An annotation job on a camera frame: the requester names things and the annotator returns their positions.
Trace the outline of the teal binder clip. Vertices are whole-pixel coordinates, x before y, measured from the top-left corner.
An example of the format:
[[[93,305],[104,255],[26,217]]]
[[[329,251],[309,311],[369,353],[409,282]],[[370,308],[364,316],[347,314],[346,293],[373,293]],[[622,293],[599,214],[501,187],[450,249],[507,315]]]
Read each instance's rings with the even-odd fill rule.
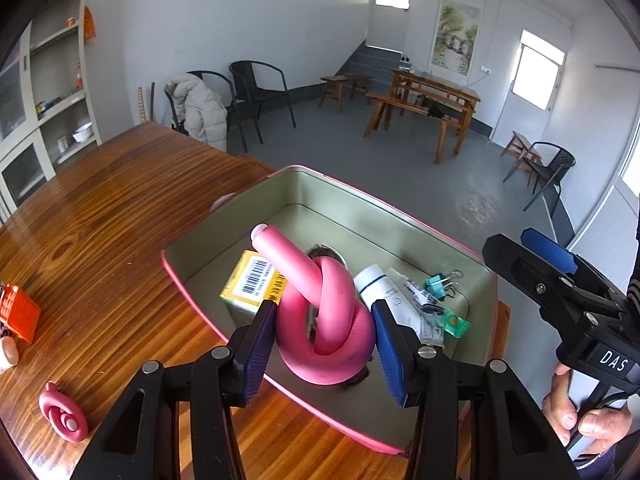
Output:
[[[425,281],[426,291],[440,301],[454,294],[456,287],[464,274],[460,270],[453,270],[448,274],[437,273]]]

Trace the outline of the orange cube heart studs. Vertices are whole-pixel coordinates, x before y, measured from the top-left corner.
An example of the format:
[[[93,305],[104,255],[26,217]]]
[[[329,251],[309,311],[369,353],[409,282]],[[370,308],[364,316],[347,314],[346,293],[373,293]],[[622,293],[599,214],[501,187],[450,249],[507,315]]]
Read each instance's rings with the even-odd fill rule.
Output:
[[[14,336],[32,344],[41,309],[16,285],[1,284],[0,320]]]

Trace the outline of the white SKIN cleanser tube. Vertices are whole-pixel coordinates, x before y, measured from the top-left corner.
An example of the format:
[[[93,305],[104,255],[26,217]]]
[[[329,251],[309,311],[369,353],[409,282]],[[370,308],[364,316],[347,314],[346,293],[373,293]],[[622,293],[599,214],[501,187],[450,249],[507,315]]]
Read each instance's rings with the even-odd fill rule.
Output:
[[[354,283],[362,302],[369,309],[375,301],[385,300],[399,325],[411,327],[416,336],[422,336],[421,315],[379,266],[367,266],[354,277]]]

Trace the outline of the yellow green medicine box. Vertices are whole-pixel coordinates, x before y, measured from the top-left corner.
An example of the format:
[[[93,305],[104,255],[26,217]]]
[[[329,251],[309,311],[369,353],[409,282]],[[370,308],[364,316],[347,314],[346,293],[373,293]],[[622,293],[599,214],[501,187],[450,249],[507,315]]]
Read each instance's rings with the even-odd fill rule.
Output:
[[[255,314],[265,300],[278,304],[286,284],[286,278],[266,258],[246,250],[220,296],[227,304]]]

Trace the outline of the pink knotted foam tube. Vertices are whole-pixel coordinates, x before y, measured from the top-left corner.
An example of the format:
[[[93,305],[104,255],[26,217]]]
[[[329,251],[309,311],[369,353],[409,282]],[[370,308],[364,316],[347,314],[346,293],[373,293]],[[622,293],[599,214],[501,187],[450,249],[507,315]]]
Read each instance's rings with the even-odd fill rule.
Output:
[[[286,366],[320,386],[337,385],[357,374],[373,352],[375,328],[346,268],[331,258],[311,260],[265,223],[254,227],[250,240],[288,281],[276,319],[277,345]],[[307,335],[310,304],[319,308],[314,342]]]

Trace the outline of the white green toothpaste tube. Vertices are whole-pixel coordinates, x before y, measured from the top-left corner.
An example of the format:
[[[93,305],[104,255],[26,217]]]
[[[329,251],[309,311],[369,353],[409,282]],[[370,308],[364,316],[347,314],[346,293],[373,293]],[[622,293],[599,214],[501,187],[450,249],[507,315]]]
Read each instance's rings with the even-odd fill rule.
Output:
[[[408,299],[418,318],[414,330],[422,344],[445,347],[445,335],[462,338],[471,327],[471,323],[450,311],[433,294],[421,288],[408,276],[393,268],[387,270],[387,276]]]

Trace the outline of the white gauze bandage roll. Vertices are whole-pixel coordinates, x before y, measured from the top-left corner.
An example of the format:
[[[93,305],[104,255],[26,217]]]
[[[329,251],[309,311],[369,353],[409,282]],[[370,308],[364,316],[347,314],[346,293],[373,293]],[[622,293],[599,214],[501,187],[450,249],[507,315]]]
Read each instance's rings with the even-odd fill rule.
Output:
[[[16,367],[20,362],[20,352],[18,352],[15,340],[10,336],[0,339],[0,374]]]

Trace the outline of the black chair by door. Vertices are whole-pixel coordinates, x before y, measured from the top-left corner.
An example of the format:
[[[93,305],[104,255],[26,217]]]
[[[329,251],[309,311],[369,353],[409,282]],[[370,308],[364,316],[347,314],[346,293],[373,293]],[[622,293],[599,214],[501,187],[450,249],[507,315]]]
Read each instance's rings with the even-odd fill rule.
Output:
[[[538,146],[555,149],[555,154],[552,156],[550,162],[542,161],[542,156],[537,150]],[[503,155],[506,153],[513,153],[516,159],[504,177],[503,183],[506,183],[506,181],[513,176],[514,172],[521,167],[528,169],[527,184],[534,182],[533,197],[524,207],[524,211],[528,211],[530,206],[532,206],[548,188],[554,188],[556,191],[556,199],[550,212],[550,214],[554,214],[560,202],[562,180],[576,165],[575,156],[558,144],[547,141],[529,142],[524,134],[516,131],[513,131],[511,140],[502,151]]]

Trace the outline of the wooden table with benches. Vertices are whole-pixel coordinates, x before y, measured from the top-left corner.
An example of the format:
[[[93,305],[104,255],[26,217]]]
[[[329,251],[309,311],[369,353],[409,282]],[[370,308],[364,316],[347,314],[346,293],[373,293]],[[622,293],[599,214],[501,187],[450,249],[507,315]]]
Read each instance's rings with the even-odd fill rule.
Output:
[[[454,84],[436,76],[393,70],[390,92],[369,92],[366,98],[374,102],[374,109],[363,136],[370,138],[380,125],[387,130],[395,110],[410,112],[438,121],[438,137],[434,162],[439,165],[445,151],[447,133],[456,134],[452,154],[458,156],[469,131],[480,96],[468,87]]]

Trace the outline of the pink metal tin box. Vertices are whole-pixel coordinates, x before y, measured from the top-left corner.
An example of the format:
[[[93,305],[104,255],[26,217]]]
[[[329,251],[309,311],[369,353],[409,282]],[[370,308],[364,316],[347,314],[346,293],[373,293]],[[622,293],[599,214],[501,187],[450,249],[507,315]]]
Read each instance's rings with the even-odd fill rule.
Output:
[[[497,281],[450,238],[356,188],[288,167],[219,206],[172,242],[163,264],[222,338],[278,307],[266,378],[372,450],[408,448],[416,411],[387,389],[374,354],[372,302],[447,356],[484,364]]]

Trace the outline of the hanging scroll painting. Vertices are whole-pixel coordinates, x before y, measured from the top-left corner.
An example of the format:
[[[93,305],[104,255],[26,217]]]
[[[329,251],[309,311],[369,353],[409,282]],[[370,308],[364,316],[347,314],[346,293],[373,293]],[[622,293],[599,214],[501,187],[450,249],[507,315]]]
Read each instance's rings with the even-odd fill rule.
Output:
[[[431,66],[469,77],[485,1],[439,1]]]

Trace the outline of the wooden stool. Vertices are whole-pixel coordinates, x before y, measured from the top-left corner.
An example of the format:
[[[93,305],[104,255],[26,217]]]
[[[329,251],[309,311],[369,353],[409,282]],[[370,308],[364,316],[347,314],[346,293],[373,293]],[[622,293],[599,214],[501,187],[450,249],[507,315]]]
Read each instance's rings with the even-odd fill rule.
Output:
[[[322,107],[327,100],[336,102],[337,113],[341,114],[345,98],[355,99],[357,94],[366,96],[370,91],[372,76],[363,74],[341,74],[325,76],[321,78],[324,87],[321,90],[319,106]]]

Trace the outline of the white bowl on shelf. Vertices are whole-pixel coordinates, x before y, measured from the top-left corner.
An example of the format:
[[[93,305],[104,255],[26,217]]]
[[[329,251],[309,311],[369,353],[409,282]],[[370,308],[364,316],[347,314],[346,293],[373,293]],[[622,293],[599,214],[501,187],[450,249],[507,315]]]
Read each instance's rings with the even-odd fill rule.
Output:
[[[85,125],[78,127],[73,132],[72,137],[76,143],[82,143],[90,140],[93,137],[92,122],[86,122]]]

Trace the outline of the wooden ruler stick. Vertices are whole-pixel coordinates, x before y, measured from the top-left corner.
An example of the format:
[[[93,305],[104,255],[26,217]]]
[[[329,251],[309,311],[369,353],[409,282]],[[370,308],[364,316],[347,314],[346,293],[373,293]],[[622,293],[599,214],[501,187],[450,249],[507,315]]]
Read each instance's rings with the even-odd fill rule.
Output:
[[[138,87],[137,88],[137,106],[138,106],[138,116],[139,116],[139,122],[140,124],[143,124],[144,122],[148,121],[148,118],[146,117],[146,109],[145,109],[145,102],[144,102],[144,90],[142,87]]]

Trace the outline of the grey glass door cabinet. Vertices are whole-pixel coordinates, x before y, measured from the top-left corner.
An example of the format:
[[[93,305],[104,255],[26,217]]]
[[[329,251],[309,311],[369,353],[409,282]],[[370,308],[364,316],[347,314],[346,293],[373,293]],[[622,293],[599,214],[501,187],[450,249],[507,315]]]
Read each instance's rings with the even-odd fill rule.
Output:
[[[87,0],[49,0],[1,66],[1,221],[103,143],[88,83]],[[86,122],[93,137],[76,143]]]

